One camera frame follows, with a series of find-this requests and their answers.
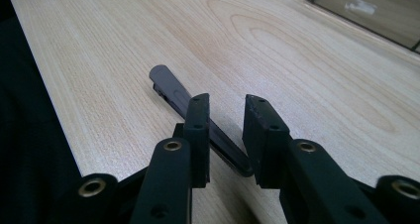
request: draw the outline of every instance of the wood grain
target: wood grain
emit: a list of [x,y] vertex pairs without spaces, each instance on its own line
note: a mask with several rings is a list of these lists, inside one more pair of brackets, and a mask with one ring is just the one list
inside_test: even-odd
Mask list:
[[[242,145],[245,95],[266,98],[294,138],[320,143],[374,185],[420,180],[420,57],[304,0],[12,0],[83,174],[148,165],[181,118],[152,90],[166,64]],[[194,223],[284,223],[214,154]]]

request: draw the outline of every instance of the glass tank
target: glass tank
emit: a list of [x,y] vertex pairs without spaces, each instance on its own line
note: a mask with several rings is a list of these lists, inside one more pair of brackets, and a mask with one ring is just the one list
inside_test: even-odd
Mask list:
[[420,0],[308,0],[420,53]]

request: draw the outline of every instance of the wooden table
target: wooden table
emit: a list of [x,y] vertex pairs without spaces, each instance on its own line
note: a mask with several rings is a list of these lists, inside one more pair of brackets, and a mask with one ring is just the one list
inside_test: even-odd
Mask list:
[[[323,145],[375,185],[420,180],[420,56],[304,0],[12,0],[82,174],[148,165],[182,119],[152,90],[166,64],[242,145],[245,95],[266,98],[294,138]],[[194,223],[284,223],[278,190],[211,154]]]

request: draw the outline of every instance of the dark fabric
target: dark fabric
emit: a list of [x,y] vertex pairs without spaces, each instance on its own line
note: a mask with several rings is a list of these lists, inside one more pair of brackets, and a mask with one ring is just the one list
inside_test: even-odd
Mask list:
[[0,23],[0,174],[0,223],[45,222],[80,178],[16,17]]

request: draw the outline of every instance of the black plastic part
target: black plastic part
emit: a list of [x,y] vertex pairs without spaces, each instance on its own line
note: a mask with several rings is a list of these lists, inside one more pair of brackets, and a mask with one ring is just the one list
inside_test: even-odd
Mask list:
[[148,168],[143,168],[118,183],[116,201],[119,203],[120,210],[115,223],[128,223],[130,221],[147,171]]
[[309,223],[388,223],[317,143],[294,140],[283,156],[309,209]]
[[[185,87],[165,65],[152,68],[149,77],[154,82],[157,94],[185,119],[188,102],[191,99]],[[210,144],[220,158],[240,175],[253,175],[254,171],[248,157],[212,120],[209,122],[209,129]]]
[[175,129],[173,130],[172,137],[183,138],[183,123],[176,123]]
[[157,144],[130,223],[190,223],[190,157],[184,139]]
[[192,187],[205,187],[210,181],[209,114],[208,93],[197,95],[189,100],[183,126],[183,138],[191,147]]
[[285,172],[288,178],[282,184],[280,190],[280,203],[288,224],[309,223],[309,208],[295,180],[289,172]]
[[281,153],[292,140],[287,125],[263,98],[246,96],[243,141],[262,188],[280,188]]
[[117,186],[117,178],[110,174],[83,177],[56,204],[47,223],[114,223]]
[[399,175],[383,176],[376,184],[374,202],[391,223],[418,223],[420,183]]

